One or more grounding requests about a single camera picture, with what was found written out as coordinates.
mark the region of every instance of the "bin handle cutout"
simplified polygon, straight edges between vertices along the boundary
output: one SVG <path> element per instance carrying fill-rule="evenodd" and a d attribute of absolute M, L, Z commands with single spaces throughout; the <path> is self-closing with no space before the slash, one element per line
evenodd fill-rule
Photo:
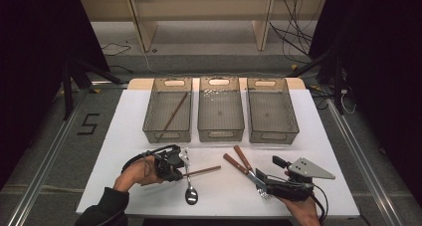
<path fill-rule="evenodd" d="M 164 84 L 168 87 L 185 86 L 185 83 L 182 80 L 169 80 L 165 81 Z"/>
<path fill-rule="evenodd" d="M 230 80 L 225 79 L 212 79 L 208 81 L 210 85 L 229 85 Z"/>
<path fill-rule="evenodd" d="M 223 138 L 223 137 L 233 137 L 234 133 L 233 132 L 218 132 L 218 131 L 214 131 L 214 132 L 209 132 L 208 136 L 210 138 Z"/>
<path fill-rule="evenodd" d="M 179 133 L 157 133 L 155 135 L 157 139 L 170 139 L 170 138 L 180 138 Z"/>
<path fill-rule="evenodd" d="M 276 85 L 276 81 L 257 81 L 255 86 L 257 87 L 273 87 Z"/>
<path fill-rule="evenodd" d="M 288 136 L 283 133 L 263 133 L 261 139 L 276 139 L 276 140 L 285 140 Z"/>

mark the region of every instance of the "fork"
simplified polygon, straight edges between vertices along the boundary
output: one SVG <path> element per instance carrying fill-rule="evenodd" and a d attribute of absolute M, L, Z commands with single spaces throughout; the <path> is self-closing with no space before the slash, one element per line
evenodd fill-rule
<path fill-rule="evenodd" d="M 271 195 L 271 194 L 268 194 L 266 191 L 264 191 L 262 188 L 260 188 L 258 185 L 257 185 L 257 191 L 258 191 L 258 193 L 261 195 L 261 197 L 263 197 L 264 199 L 266 199 L 266 200 L 270 200 L 271 198 L 272 198 L 272 196 L 273 195 Z"/>

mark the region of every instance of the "wire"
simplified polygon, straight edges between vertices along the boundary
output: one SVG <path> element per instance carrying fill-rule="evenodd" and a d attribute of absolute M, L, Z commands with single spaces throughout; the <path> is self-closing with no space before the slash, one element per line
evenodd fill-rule
<path fill-rule="evenodd" d="M 330 99 L 330 98 L 333 98 L 333 97 L 334 97 L 334 95 L 327 95 L 327 96 L 317 95 L 317 96 L 313 96 L 313 99 L 317 99 L 317 98 Z"/>
<path fill-rule="evenodd" d="M 344 110 L 345 110 L 347 113 L 354 113 L 354 112 L 356 111 L 356 105 L 354 105 L 354 107 L 353 107 L 353 111 L 349 112 L 349 111 L 347 110 L 347 108 L 345 107 L 344 102 L 343 102 L 344 95 L 345 95 L 345 94 L 342 94 L 342 95 L 341 95 L 341 104 L 342 104 L 342 106 L 343 106 Z"/>
<path fill-rule="evenodd" d="M 115 54 L 112 54 L 112 55 L 105 54 L 106 56 L 116 56 L 116 55 L 119 55 L 119 54 L 121 54 L 121 53 L 124 53 L 124 52 L 126 52 L 126 51 L 128 51 L 128 50 L 130 49 L 130 46 L 129 46 L 129 45 L 120 45 L 120 44 L 116 44 L 116 43 L 109 43 L 109 44 L 105 45 L 104 47 L 102 47 L 102 50 L 107 50 L 107 48 L 108 48 L 109 46 L 111 46 L 111 45 L 116 45 L 116 46 L 118 46 L 118 47 L 121 47 L 121 48 L 126 48 L 126 49 L 124 49 L 124 50 L 122 50 L 122 51 L 120 51 L 120 52 L 117 52 L 117 53 L 115 53 Z"/>
<path fill-rule="evenodd" d="M 365 216 L 363 216 L 362 209 L 360 208 L 360 205 L 359 205 L 359 214 L 360 214 L 360 217 L 363 219 L 363 221 L 365 221 L 366 225 L 371 226 L 370 223 L 369 223 L 369 220 L 367 220 L 367 218 Z"/>
<path fill-rule="evenodd" d="M 323 206 L 322 204 L 320 204 L 319 200 L 317 200 L 317 198 L 311 192 L 310 192 L 310 198 L 312 198 L 316 202 L 316 205 L 320 209 L 319 224 L 322 225 L 322 222 L 325 219 L 325 210 L 323 209 Z"/>
<path fill-rule="evenodd" d="M 313 87 L 313 86 L 306 86 L 306 88 L 310 91 L 316 92 L 317 94 L 319 94 L 320 96 L 329 96 L 326 92 L 319 90 L 317 87 Z"/>
<path fill-rule="evenodd" d="M 328 108 L 328 104 L 326 104 L 326 105 L 325 105 L 325 107 L 323 107 L 323 108 L 319 108 L 319 105 L 320 105 L 320 104 L 322 104 L 325 100 L 328 100 L 328 99 L 329 99 L 329 98 L 324 98 L 323 100 L 321 100 L 321 101 L 319 102 L 319 104 L 317 104 L 317 105 L 316 105 L 316 109 L 317 109 L 317 110 L 326 110 L 326 109 Z"/>
<path fill-rule="evenodd" d="M 288 26 L 288 28 L 287 28 L 287 30 L 281 30 L 281 29 L 279 29 L 279 28 L 276 28 L 275 26 L 273 26 L 272 25 L 272 23 L 270 22 L 270 25 L 273 27 L 273 30 L 276 32 L 276 34 L 279 36 L 279 38 L 281 38 L 282 39 L 282 43 L 283 43 L 283 49 L 282 49 L 282 51 L 283 51 L 283 54 L 285 55 L 285 56 L 287 56 L 287 55 L 289 55 L 290 54 L 290 51 L 291 51 L 291 47 L 293 47 L 293 48 L 296 48 L 297 50 L 299 50 L 301 53 L 303 53 L 303 54 L 305 54 L 306 56 L 308 56 L 308 53 L 306 53 L 306 51 L 305 51 L 305 46 L 304 46 L 304 44 L 302 43 L 302 40 L 304 40 L 305 42 L 306 42 L 306 44 L 308 45 L 308 48 L 310 48 L 311 47 L 311 45 L 310 45 L 310 43 L 309 43 L 309 41 L 311 41 L 312 40 L 312 37 L 310 36 L 310 35 L 307 35 L 307 34 L 305 34 L 304 33 L 304 30 L 313 22 L 313 20 L 314 20 L 314 18 L 316 17 L 316 15 L 317 15 L 317 13 L 319 12 L 319 9 L 320 9 L 320 6 L 321 6 L 321 3 L 322 3 L 322 0 L 319 0 L 319 3 L 318 3 L 318 6 L 317 6 L 317 8 L 316 8 L 316 11 L 314 12 L 314 14 L 313 14 L 313 16 L 312 16 L 312 18 L 311 18 L 311 20 L 307 23 L 307 25 L 304 27 L 304 28 L 301 28 L 300 26 L 299 26 L 299 20 L 300 20 L 300 13 L 301 13 L 301 11 L 302 11 L 302 7 L 303 7 L 303 4 L 304 4 L 304 0 L 301 0 L 301 4 L 300 4 L 300 6 L 299 6 L 299 10 L 297 11 L 297 9 L 298 9 L 298 0 L 294 0 L 294 3 L 293 3 L 293 11 L 291 10 L 291 7 L 289 6 L 289 4 L 287 3 L 287 1 L 286 0 L 284 0 L 284 2 L 285 2 L 285 5 L 286 5 L 286 7 L 287 7 L 287 9 L 288 9 L 288 11 L 289 11 L 289 15 L 291 16 L 291 19 L 289 20 L 289 26 Z M 294 28 L 295 30 L 296 30 L 296 34 L 295 33 L 291 33 L 291 32 L 289 32 L 289 29 L 290 28 Z M 290 34 L 290 35 L 293 35 L 293 36 L 295 36 L 295 39 L 298 39 L 299 40 L 299 43 L 300 43 L 300 45 L 301 45 L 301 47 L 302 47 L 302 49 L 300 50 L 300 47 L 298 47 L 298 46 L 296 46 L 295 44 L 293 44 L 291 41 L 288 41 L 287 40 L 287 35 L 288 34 Z M 290 46 L 289 46 L 289 51 L 288 51 L 288 53 L 286 54 L 285 53 L 285 47 L 284 47 L 284 43 L 285 42 L 287 42 Z M 291 56 L 291 57 L 287 57 L 289 60 L 291 60 L 291 61 L 297 61 L 297 62 L 299 62 L 298 60 L 296 60 L 293 56 Z"/>
<path fill-rule="evenodd" d="M 111 67 L 111 68 L 121 68 L 121 69 L 124 69 L 124 70 L 130 72 L 131 74 L 133 74 L 133 71 L 132 70 L 127 69 L 127 68 L 125 68 L 123 66 L 120 66 L 120 65 L 110 65 L 109 67 Z"/>
<path fill-rule="evenodd" d="M 309 78 L 309 77 L 315 76 L 317 74 L 318 73 L 316 73 L 316 74 L 309 74 L 309 75 L 306 75 L 306 76 L 301 76 L 301 79 Z"/>
<path fill-rule="evenodd" d="M 161 160 L 161 156 L 159 155 L 159 154 L 157 154 L 157 152 L 158 151 L 160 151 L 160 150 L 164 150 L 164 149 L 166 149 L 166 148 L 172 148 L 173 147 L 173 145 L 166 145 L 166 146 L 163 146 L 163 147 L 160 147 L 160 148 L 157 148 L 157 149 L 155 149 L 155 150 L 148 150 L 148 151 L 146 151 L 146 152 L 144 152 L 144 153 L 142 153 L 141 155 L 140 155 L 140 158 L 141 159 L 143 159 L 143 162 L 144 162 L 144 164 L 146 164 L 147 165 L 147 167 L 144 167 L 143 168 L 143 175 L 145 176 L 145 177 L 147 177 L 147 176 L 149 176 L 150 174 L 151 174 L 151 172 L 152 172 L 152 170 L 151 170 L 151 164 L 145 159 L 147 156 L 149 156 L 149 155 L 152 155 L 152 156 L 154 156 L 155 158 L 157 158 L 157 159 L 159 159 L 159 160 Z"/>
<path fill-rule="evenodd" d="M 325 198 L 325 207 L 326 207 L 326 209 L 325 209 L 325 215 L 324 215 L 324 216 L 323 216 L 323 218 L 322 218 L 322 221 L 323 221 L 323 220 L 325 220 L 326 215 L 328 214 L 328 198 L 326 197 L 325 192 L 323 192 L 323 190 L 322 190 L 319 186 L 317 186 L 317 185 L 315 185 L 315 184 L 314 184 L 314 186 L 315 186 L 317 189 L 319 189 L 319 190 L 320 190 L 320 192 L 322 192 L 323 197 Z"/>

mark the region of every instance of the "wooden handle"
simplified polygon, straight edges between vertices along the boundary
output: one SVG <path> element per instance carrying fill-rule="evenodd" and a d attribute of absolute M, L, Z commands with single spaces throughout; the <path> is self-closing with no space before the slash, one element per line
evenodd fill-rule
<path fill-rule="evenodd" d="M 240 165 L 236 160 L 234 160 L 227 153 L 225 153 L 223 155 L 223 158 L 225 158 L 227 161 L 229 161 L 231 164 L 233 164 L 233 166 L 235 166 L 237 169 L 239 169 L 242 173 L 244 173 L 244 174 L 248 174 L 249 173 L 249 171 L 246 168 L 244 168 L 242 165 Z"/>
<path fill-rule="evenodd" d="M 205 173 L 205 172 L 208 172 L 208 171 L 211 171 L 211 170 L 216 170 L 216 169 L 221 169 L 221 165 L 210 167 L 210 168 L 205 168 L 205 169 L 201 169 L 201 170 L 197 170 L 197 171 L 193 171 L 193 172 L 189 172 L 189 173 L 185 173 L 182 176 L 185 177 L 185 176 L 190 176 L 192 174 Z"/>
<path fill-rule="evenodd" d="M 240 159 L 242 159 L 242 162 L 245 164 L 246 168 L 248 170 L 252 170 L 251 164 L 248 162 L 248 159 L 246 159 L 246 157 L 243 154 L 242 149 L 240 149 L 239 145 L 235 145 L 233 148 L 235 148 L 236 153 L 238 153 Z"/>

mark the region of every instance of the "black sleeve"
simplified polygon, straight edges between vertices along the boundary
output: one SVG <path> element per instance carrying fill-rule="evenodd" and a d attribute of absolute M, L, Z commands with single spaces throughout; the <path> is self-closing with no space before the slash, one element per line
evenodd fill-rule
<path fill-rule="evenodd" d="M 75 223 L 76 226 L 126 226 L 127 217 L 124 209 L 129 202 L 129 193 L 106 187 L 98 205 L 85 210 Z"/>

